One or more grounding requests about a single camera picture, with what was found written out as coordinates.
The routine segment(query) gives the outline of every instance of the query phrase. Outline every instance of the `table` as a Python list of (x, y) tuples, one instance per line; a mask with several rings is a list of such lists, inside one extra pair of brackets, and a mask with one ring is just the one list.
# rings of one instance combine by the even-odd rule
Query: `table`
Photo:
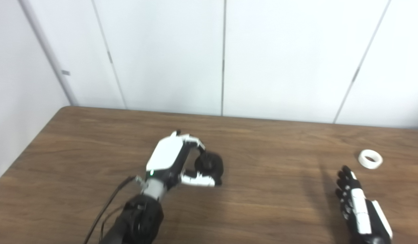
[[(178, 128), (222, 156), (223, 185), (172, 189), (155, 244), (347, 244), (334, 195), (343, 164), (381, 204), (393, 243), (418, 243), (418, 130), (65, 107), (0, 179), (0, 244), (82, 243), (116, 186), (143, 176)], [(380, 168), (359, 165), (365, 148)], [(109, 210), (138, 192), (126, 187)]]

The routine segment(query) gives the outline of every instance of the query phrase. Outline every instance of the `robotic arm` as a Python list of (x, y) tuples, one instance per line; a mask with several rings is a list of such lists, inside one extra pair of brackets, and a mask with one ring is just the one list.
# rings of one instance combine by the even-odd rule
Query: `robotic arm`
[[(179, 183), (206, 187), (221, 185), (224, 171), (221, 157), (207, 152), (198, 138), (179, 134), (180, 131), (174, 131), (158, 142), (146, 165), (141, 193), (125, 204), (114, 225), (104, 237), (101, 236), (99, 244), (151, 244), (164, 219), (161, 200), (167, 191)], [(200, 151), (195, 170), (183, 169), (193, 148)]]
[(336, 195), (352, 234), (351, 244), (391, 244), (393, 232), (379, 203), (366, 199), (349, 167), (343, 166), (338, 176)]

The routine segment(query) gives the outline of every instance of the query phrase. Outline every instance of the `white tape roll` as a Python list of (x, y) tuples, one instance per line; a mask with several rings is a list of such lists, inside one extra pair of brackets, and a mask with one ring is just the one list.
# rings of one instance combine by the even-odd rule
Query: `white tape roll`
[(376, 151), (366, 149), (359, 153), (358, 161), (362, 166), (366, 168), (375, 169), (378, 168), (382, 162), (384, 162), (384, 159)]

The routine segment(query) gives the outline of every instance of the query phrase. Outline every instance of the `white robotic hand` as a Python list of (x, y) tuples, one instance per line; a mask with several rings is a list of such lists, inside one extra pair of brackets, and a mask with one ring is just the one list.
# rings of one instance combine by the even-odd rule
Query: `white robotic hand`
[[(193, 148), (200, 151), (195, 161), (195, 171), (184, 169), (186, 158)], [(197, 186), (221, 184), (223, 161), (215, 153), (207, 152), (203, 143), (189, 134), (174, 131), (158, 142), (146, 165), (146, 186), (143, 193), (155, 199), (179, 183)]]
[(352, 234), (351, 244), (391, 244), (392, 230), (378, 202), (365, 198), (349, 167), (343, 166), (338, 176), (336, 195)]

